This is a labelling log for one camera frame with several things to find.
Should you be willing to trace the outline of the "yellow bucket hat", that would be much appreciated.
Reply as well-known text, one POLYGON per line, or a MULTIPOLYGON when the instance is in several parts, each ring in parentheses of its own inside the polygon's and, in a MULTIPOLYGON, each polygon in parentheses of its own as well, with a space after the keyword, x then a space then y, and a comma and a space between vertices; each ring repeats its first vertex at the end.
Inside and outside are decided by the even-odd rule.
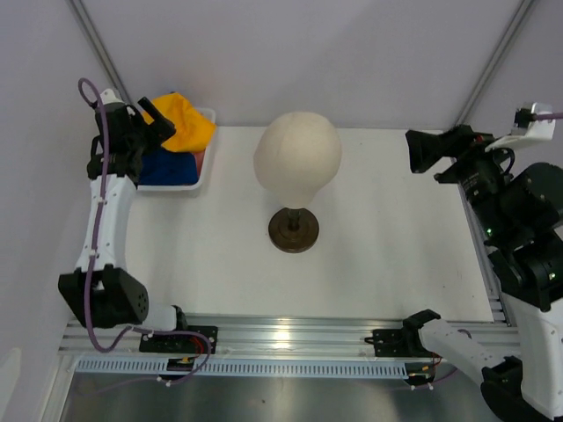
POLYGON ((204 117, 190 101, 177 92, 154 98, 151 103, 176 129, 162 147, 172 153, 199 153, 211 142, 216 124, 204 117))

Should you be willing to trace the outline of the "dark blue bucket hat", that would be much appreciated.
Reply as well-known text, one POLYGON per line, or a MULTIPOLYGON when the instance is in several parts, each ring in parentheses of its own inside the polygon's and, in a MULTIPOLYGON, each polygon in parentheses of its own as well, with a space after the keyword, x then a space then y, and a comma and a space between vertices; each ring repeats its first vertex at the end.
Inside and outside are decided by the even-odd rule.
POLYGON ((141 186, 190 186, 198 181, 196 160, 190 152, 171 152, 161 148, 143 156, 139 177, 141 186))

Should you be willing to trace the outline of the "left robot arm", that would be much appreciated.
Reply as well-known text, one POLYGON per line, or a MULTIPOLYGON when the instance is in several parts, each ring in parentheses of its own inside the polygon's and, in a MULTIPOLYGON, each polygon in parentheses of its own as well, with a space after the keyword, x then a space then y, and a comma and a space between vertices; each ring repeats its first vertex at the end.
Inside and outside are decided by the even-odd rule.
POLYGON ((159 332, 171 352, 188 346, 190 330, 179 307, 152 302, 147 288, 127 270, 128 218, 143 168, 143 157, 175 133, 173 124, 147 99, 129 105, 106 89, 95 109, 99 135, 91 143, 87 176, 91 210, 84 247, 74 270, 58 289, 84 327, 141 326, 159 332))

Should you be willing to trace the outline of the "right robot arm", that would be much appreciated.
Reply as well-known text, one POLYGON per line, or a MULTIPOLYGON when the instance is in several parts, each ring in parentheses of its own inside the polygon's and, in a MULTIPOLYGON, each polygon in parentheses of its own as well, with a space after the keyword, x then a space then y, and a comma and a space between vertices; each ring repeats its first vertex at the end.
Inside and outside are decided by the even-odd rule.
POLYGON ((501 420, 561 420, 562 170, 536 163, 513 174, 514 149, 466 125, 438 135, 409 130, 406 142, 414 173, 451 160, 435 180, 459 186, 477 217, 514 315, 520 352, 491 353, 431 310, 405 320, 402 347, 444 358, 479 386, 501 420))

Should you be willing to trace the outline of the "pink hat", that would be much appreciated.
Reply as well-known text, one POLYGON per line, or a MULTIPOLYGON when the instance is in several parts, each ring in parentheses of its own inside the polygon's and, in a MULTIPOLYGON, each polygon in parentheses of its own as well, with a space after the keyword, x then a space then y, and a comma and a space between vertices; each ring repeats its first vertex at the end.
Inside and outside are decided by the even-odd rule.
POLYGON ((202 167, 205 159, 206 150, 193 153, 195 164, 196 164, 196 171, 198 178, 201 177, 202 167))

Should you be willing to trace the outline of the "white plastic basket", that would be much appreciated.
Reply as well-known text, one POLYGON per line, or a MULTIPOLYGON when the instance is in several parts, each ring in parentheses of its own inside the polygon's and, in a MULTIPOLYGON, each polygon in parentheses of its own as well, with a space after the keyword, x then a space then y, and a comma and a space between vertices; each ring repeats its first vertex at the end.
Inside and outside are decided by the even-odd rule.
MULTIPOLYGON (((211 119, 215 124, 216 124, 216 112, 210 108, 205 108, 205 107, 195 107, 204 117, 211 119)), ((199 178, 199 181, 194 184, 194 185, 183 185, 183 186, 141 186, 140 184, 138 184, 138 190, 139 191, 145 191, 145 192, 190 192, 192 193, 192 195, 196 196, 198 194, 198 192, 201 190, 201 188, 203 187, 205 178, 207 177, 207 173, 210 170, 211 167, 211 163, 213 161, 213 149, 216 145, 215 142, 215 137, 216 137, 216 132, 217 132, 217 126, 216 126, 216 131, 215 134, 213 135, 213 138, 211 140, 211 142, 209 143, 209 145, 207 146, 207 148, 205 148, 204 150, 206 150, 206 154, 205 154, 205 159, 204 159, 204 163, 203 163, 203 167, 202 167, 202 172, 201 172, 201 177, 199 178)))

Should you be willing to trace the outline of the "beige mannequin head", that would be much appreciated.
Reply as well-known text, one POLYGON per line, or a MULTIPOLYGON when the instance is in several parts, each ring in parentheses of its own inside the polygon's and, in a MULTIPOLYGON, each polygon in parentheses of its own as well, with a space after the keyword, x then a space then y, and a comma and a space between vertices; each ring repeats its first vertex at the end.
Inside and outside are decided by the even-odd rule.
POLYGON ((311 112, 285 113, 265 130, 253 156, 260 185, 287 208, 310 205, 336 176, 342 146, 335 126, 311 112))

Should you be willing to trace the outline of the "aluminium frame post left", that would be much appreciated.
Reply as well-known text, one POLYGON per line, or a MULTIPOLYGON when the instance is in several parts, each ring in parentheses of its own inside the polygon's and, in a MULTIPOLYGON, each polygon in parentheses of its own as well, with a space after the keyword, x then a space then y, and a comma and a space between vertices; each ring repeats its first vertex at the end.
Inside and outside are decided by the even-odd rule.
POLYGON ((102 40, 100 31, 96 27, 96 24, 86 7, 85 1, 66 0, 65 3, 69 7, 69 10, 83 33, 87 44, 91 48, 98 64, 102 68, 106 79, 109 81, 110 86, 117 89, 122 99, 131 103, 132 100, 129 96, 128 90, 122 81, 121 75, 115 66, 113 58, 109 54, 105 42, 102 40))

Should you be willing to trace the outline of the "aluminium frame post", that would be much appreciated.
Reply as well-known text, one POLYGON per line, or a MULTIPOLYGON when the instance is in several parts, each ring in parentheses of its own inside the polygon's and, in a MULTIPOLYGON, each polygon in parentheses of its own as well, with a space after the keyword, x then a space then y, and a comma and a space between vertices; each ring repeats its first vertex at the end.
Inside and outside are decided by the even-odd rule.
POLYGON ((466 124, 475 113, 487 89, 539 4, 540 2, 537 0, 521 0, 517 3, 515 11, 508 19, 500 38, 494 43, 490 55, 479 72, 478 78, 457 112, 452 123, 453 126, 466 124))
POLYGON ((121 75, 115 66, 113 58, 109 54, 105 42, 102 40, 100 31, 96 27, 96 24, 86 7, 85 1, 66 0, 65 3, 69 7, 69 10, 83 33, 87 44, 91 48, 98 64, 102 68, 106 79, 109 81, 110 86, 117 89, 122 99, 131 103, 132 100, 129 96, 128 90, 122 81, 121 75))

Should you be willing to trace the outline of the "aluminium side rail right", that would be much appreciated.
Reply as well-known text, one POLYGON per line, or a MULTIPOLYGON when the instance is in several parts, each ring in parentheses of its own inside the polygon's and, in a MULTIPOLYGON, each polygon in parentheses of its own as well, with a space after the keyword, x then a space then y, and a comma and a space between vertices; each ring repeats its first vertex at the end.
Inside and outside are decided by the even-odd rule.
POLYGON ((472 211, 471 205, 465 198, 464 191, 461 187, 458 188, 460 200, 462 202, 465 217, 468 222, 469 231, 472 236, 473 245, 475 248, 477 260, 479 262, 480 272, 483 278, 484 286, 486 289, 487 298, 491 311, 493 313, 493 319, 495 324, 505 324, 506 326, 512 326, 511 315, 505 306, 502 292, 501 284, 498 281, 492 264, 488 258, 487 248, 484 244, 485 238, 482 228, 479 225, 479 221, 472 211))

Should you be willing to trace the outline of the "aluminium frame post right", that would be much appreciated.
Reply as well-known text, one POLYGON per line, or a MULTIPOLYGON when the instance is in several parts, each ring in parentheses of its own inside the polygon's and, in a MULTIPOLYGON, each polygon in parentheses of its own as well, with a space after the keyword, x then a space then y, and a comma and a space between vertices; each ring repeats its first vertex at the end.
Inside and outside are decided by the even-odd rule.
POLYGON ((466 124, 475 113, 487 89, 539 4, 540 2, 537 0, 521 0, 517 3, 515 11, 508 19, 500 38, 494 43, 490 55, 479 72, 478 78, 457 112, 452 123, 453 126, 466 124))

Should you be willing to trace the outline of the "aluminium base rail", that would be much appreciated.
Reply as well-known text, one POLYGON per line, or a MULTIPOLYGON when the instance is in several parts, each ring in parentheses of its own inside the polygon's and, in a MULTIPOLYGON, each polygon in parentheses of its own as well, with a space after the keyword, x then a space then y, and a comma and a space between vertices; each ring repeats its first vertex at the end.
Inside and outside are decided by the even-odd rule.
MULTIPOLYGON (((256 359, 359 360, 374 357, 373 346, 364 339, 376 329, 399 329, 399 320, 254 317, 187 315, 190 325, 216 326, 218 341, 214 357, 256 359)), ((472 338, 495 353, 519 354, 516 327, 501 322, 451 323, 467 330, 472 338)), ((128 333, 113 351, 120 356, 141 356, 140 334, 128 333)), ((61 355, 89 355, 97 351, 87 331, 77 320, 64 329, 57 352, 61 355)))

